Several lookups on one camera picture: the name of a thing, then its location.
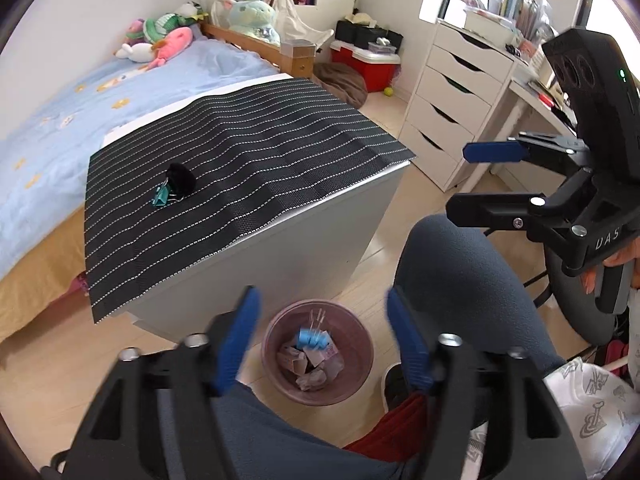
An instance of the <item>hand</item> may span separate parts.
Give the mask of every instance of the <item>hand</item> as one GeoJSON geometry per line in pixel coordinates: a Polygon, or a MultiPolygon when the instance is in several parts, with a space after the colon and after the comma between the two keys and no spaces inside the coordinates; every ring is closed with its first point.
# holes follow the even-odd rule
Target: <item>hand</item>
{"type": "MultiPolygon", "coordinates": [[[[634,267],[634,276],[631,279],[633,288],[640,288],[640,237],[636,238],[624,249],[620,249],[617,253],[612,254],[604,260],[605,267],[617,267],[626,264],[631,260],[636,260],[634,267]]],[[[591,294],[596,288],[596,269],[589,269],[581,274],[580,281],[582,287],[587,294],[591,294]]]]}

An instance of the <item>yellow bed skirt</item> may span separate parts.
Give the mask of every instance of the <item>yellow bed skirt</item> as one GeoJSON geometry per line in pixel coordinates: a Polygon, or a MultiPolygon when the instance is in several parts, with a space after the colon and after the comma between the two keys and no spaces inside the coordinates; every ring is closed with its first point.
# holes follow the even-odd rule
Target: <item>yellow bed skirt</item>
{"type": "Polygon", "coordinates": [[[76,210],[0,281],[0,342],[64,294],[84,270],[84,207],[76,210]]]}

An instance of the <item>blue bedsheet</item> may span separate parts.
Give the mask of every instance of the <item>blue bedsheet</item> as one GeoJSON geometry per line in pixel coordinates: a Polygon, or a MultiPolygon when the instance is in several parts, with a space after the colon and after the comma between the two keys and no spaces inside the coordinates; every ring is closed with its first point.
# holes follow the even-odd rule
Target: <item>blue bedsheet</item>
{"type": "Polygon", "coordinates": [[[0,140],[0,279],[82,205],[89,157],[108,132],[189,96],[277,73],[257,54],[204,39],[164,66],[140,66],[113,59],[0,140]]]}

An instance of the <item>gray pants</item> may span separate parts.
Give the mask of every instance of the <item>gray pants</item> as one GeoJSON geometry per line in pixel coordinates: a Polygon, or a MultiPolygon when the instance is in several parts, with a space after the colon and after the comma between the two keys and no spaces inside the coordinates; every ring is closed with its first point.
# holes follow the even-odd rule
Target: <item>gray pants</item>
{"type": "MultiPolygon", "coordinates": [[[[409,234],[396,284],[443,332],[478,350],[522,346],[544,373],[564,364],[518,278],[479,230],[455,227],[444,216],[424,218],[409,234]]],[[[160,400],[170,477],[184,480],[169,391],[160,400]]],[[[292,428],[239,383],[212,405],[241,480],[399,479],[414,462],[380,462],[331,446],[292,428]]]]}

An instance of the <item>black shoe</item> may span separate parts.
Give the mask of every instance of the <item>black shoe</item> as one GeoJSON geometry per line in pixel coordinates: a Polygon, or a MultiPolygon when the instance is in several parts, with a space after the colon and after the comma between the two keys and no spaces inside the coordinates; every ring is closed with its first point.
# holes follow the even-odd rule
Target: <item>black shoe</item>
{"type": "Polygon", "coordinates": [[[382,403],[385,413],[400,406],[409,397],[400,363],[391,365],[382,375],[382,403]]]}

